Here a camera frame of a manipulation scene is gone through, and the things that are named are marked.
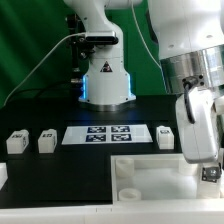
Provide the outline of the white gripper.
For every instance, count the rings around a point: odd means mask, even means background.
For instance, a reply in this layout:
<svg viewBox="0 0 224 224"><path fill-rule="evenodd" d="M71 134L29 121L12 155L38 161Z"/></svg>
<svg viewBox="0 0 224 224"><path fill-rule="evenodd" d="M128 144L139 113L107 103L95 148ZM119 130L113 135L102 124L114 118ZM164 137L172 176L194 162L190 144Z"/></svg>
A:
<svg viewBox="0 0 224 224"><path fill-rule="evenodd" d="M176 120L183 155L188 163L211 163L218 160L221 148L217 128L217 114L214 110L214 94L211 90L195 87L189 93L195 123L189 122L184 96L175 105ZM204 167L202 180L217 182L221 178L221 164Z"/></svg>

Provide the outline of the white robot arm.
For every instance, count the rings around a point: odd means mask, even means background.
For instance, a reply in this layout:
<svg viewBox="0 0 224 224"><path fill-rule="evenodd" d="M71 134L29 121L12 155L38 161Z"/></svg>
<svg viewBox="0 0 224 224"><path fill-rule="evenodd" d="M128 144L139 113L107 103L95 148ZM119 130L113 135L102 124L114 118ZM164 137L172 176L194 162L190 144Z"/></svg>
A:
<svg viewBox="0 0 224 224"><path fill-rule="evenodd" d="M135 100L124 69L123 32L105 11L142 0L63 0L84 25L84 43L93 48L79 101L115 109ZM221 177L217 116L224 85L224 0L147 0L152 33L159 45L158 67L166 91L177 94L176 119L187 162L202 166L201 178Z"/></svg>

